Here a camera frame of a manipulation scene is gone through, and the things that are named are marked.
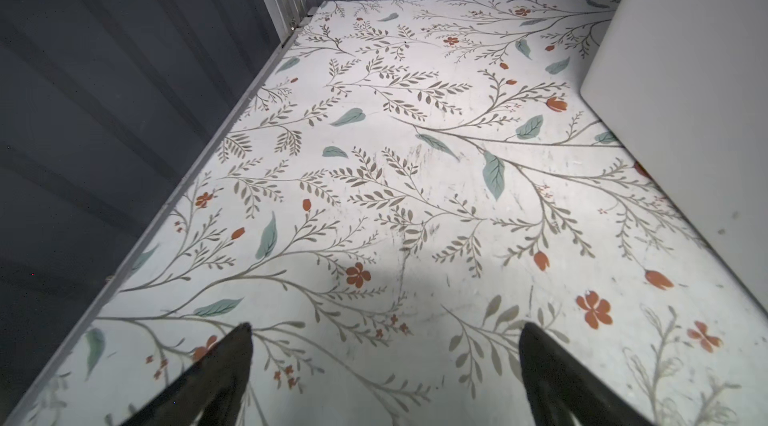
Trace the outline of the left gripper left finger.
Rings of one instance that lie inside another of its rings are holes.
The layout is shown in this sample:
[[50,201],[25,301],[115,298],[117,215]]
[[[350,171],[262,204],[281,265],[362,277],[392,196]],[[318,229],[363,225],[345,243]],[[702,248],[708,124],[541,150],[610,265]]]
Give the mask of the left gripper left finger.
[[252,327],[241,323],[124,423],[234,425],[250,376]]

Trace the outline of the white waste bin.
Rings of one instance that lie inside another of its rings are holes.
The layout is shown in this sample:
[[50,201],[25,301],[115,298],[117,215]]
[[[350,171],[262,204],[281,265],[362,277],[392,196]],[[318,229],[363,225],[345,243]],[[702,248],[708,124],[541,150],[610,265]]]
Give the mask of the white waste bin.
[[767,301],[767,0],[621,0],[581,93]]

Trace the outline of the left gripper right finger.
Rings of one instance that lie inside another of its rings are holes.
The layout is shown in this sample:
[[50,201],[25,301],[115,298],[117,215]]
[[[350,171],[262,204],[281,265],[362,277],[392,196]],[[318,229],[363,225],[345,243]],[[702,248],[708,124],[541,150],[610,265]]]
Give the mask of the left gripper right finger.
[[650,423],[532,322],[523,327],[519,353],[523,384],[535,424]]

